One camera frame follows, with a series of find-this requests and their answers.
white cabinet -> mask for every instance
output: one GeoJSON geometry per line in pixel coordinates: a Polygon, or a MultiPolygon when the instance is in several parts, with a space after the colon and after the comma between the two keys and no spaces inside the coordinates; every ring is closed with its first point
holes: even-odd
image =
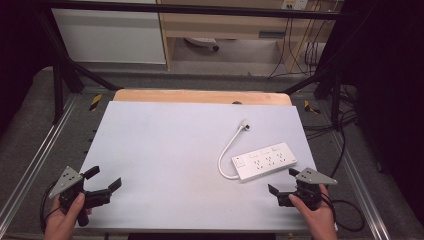
{"type": "Polygon", "coordinates": [[[53,9],[53,14],[75,61],[165,64],[157,13],[53,9]]]}

hand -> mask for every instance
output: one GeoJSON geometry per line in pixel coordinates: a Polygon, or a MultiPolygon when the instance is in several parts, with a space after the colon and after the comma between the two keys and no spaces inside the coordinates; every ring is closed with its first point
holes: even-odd
{"type": "Polygon", "coordinates": [[[51,207],[51,211],[54,212],[50,214],[47,219],[44,240],[72,239],[75,222],[77,220],[78,213],[84,206],[84,201],[85,195],[80,193],[77,198],[75,198],[65,215],[60,209],[58,209],[60,207],[60,202],[59,196],[56,196],[51,207]]]}
{"type": "MultiPolygon", "coordinates": [[[[324,185],[320,184],[319,187],[321,192],[328,196],[328,191],[324,185]]],[[[300,198],[293,194],[290,194],[289,198],[308,223],[309,231],[314,240],[337,239],[336,230],[334,228],[333,212],[326,203],[321,201],[319,208],[315,211],[311,211],[300,198]]]]}

white table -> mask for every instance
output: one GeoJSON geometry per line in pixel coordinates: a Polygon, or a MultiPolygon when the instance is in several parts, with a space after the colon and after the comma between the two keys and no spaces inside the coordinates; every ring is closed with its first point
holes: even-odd
{"type": "Polygon", "coordinates": [[[294,168],[316,169],[295,107],[212,103],[110,102],[81,172],[100,166],[86,190],[122,187],[94,209],[85,228],[130,232],[286,232],[307,226],[294,208],[279,207],[267,184],[293,192],[288,170],[246,183],[223,178],[217,160],[238,124],[249,119],[224,155],[287,142],[294,168]]]}

white cable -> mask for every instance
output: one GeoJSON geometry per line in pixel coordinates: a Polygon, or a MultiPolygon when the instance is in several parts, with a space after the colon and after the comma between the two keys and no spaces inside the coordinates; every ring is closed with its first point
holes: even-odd
{"type": "Polygon", "coordinates": [[[219,159],[218,159],[218,170],[219,170],[219,172],[221,173],[221,175],[222,175],[223,177],[225,177],[226,179],[230,179],[230,180],[236,180],[236,179],[239,179],[239,176],[238,176],[238,175],[235,175],[235,176],[228,176],[227,174],[225,174],[225,173],[222,171],[222,169],[221,169],[221,161],[222,161],[222,157],[224,156],[225,152],[226,152],[226,151],[227,151],[227,149],[230,147],[231,143],[233,143],[234,139],[238,136],[238,134],[240,133],[240,131],[241,131],[242,129],[244,129],[244,130],[249,130],[249,129],[250,129],[250,126],[248,125],[248,123],[247,123],[247,120],[246,120],[246,119],[245,119],[245,120],[243,120],[243,122],[241,122],[240,126],[239,126],[239,127],[238,127],[238,129],[237,129],[236,134],[235,134],[235,135],[234,135],[234,137],[230,140],[230,142],[227,144],[227,146],[224,148],[224,150],[223,150],[223,151],[222,151],[222,153],[221,153],[221,156],[219,156],[219,159]]]}

power strip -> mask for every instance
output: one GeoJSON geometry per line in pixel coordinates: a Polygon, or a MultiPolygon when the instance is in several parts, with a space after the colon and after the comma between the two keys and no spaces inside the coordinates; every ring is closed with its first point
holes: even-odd
{"type": "Polygon", "coordinates": [[[241,182],[252,180],[297,163],[285,142],[231,158],[241,182]]]}

